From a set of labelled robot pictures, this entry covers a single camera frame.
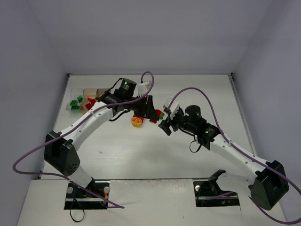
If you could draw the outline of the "small green lego brick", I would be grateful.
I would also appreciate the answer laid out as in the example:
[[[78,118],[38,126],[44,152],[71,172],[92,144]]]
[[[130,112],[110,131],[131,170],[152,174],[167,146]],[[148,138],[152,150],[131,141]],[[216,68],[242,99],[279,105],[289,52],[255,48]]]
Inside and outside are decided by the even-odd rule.
[[[78,96],[78,97],[77,97],[77,100],[78,100],[79,102],[82,102],[82,101],[83,101],[83,97],[82,97],[82,96]]]

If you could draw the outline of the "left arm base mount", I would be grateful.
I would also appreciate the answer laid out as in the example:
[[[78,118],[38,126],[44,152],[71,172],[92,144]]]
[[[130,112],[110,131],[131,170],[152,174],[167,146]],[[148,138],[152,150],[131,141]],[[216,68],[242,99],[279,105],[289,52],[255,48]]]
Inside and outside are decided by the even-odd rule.
[[[110,192],[109,182],[96,181],[94,192],[108,199]],[[72,183],[68,183],[64,204],[65,210],[105,210],[107,207],[108,203],[104,202],[104,200],[78,188]]]

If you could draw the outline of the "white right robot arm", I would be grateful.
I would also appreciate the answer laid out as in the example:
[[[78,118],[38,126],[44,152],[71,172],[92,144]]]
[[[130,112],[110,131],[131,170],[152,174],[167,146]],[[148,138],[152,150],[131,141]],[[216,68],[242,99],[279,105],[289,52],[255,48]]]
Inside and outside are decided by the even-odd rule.
[[[215,125],[201,116],[199,106],[190,105],[182,110],[175,104],[171,109],[165,108],[164,112],[167,113],[167,118],[159,127],[167,135],[177,130],[192,135],[201,147],[222,156],[245,173],[241,177],[221,170],[220,176],[211,176],[220,188],[249,195],[264,210],[271,210],[289,191],[288,182],[282,178],[285,170],[280,162],[269,162],[252,156],[246,150],[237,151],[235,143],[231,143]]]

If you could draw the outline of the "yellow butterfly print lego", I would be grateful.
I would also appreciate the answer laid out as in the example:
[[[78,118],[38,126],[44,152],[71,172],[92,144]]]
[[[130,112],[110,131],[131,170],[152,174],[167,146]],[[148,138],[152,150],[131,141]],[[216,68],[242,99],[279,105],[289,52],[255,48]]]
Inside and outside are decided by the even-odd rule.
[[[140,117],[132,117],[131,118],[131,124],[136,127],[136,128],[139,128],[142,126],[143,124],[143,118],[140,118]]]

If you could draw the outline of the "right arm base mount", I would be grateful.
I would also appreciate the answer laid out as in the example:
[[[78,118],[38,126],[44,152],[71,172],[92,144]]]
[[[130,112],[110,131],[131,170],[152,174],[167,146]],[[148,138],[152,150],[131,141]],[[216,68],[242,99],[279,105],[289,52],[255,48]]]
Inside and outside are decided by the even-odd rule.
[[[220,169],[208,180],[193,181],[196,207],[240,206],[237,193],[221,190],[216,182],[225,173],[225,170]]]

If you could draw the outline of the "green slope lego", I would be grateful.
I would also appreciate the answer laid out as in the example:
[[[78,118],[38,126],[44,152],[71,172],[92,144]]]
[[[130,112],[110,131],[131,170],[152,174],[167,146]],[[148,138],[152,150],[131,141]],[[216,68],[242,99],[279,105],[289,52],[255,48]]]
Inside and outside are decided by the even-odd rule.
[[[78,101],[77,100],[72,100],[70,102],[70,106],[74,106],[74,105],[78,105]]]

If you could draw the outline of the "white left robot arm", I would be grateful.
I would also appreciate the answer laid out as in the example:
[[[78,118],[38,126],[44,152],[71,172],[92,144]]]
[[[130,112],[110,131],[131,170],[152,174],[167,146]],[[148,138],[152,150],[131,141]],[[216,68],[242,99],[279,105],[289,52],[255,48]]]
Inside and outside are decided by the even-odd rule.
[[[44,160],[61,175],[76,184],[91,188],[94,179],[80,166],[78,149],[84,141],[102,124],[111,120],[123,110],[133,111],[136,116],[159,120],[149,92],[152,81],[136,84],[123,79],[118,89],[107,90],[79,120],[60,132],[51,131],[46,136]]]

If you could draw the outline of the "small red lego brick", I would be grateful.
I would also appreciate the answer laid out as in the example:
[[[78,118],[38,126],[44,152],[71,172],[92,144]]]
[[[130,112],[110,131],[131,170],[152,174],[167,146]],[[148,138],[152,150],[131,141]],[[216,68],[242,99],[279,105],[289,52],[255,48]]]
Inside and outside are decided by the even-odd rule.
[[[87,98],[88,99],[88,101],[92,104],[92,105],[94,105],[95,104],[95,102],[96,102],[96,99],[94,98],[94,99],[92,99],[92,98]]]

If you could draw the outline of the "red flower print lego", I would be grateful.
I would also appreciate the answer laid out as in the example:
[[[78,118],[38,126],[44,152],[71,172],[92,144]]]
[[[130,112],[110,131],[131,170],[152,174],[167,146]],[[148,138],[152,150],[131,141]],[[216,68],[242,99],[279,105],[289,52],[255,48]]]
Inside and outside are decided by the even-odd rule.
[[[90,110],[93,107],[93,105],[91,103],[87,103],[85,104],[85,107],[87,110]]]

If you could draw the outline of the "red long lego brick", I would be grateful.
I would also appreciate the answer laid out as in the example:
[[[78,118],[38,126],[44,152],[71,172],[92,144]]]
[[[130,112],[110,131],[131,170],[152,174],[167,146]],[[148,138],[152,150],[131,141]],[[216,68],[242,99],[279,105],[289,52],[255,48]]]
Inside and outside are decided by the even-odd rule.
[[[158,112],[161,112],[161,110],[159,110],[159,109],[157,109],[157,110],[155,110],[156,111],[156,114],[157,114],[157,116],[158,116]],[[158,117],[158,119],[157,120],[154,120],[154,119],[150,119],[149,121],[151,122],[151,123],[154,123],[154,124],[156,124],[157,123],[157,121],[159,121],[160,119],[159,119],[159,117]]]

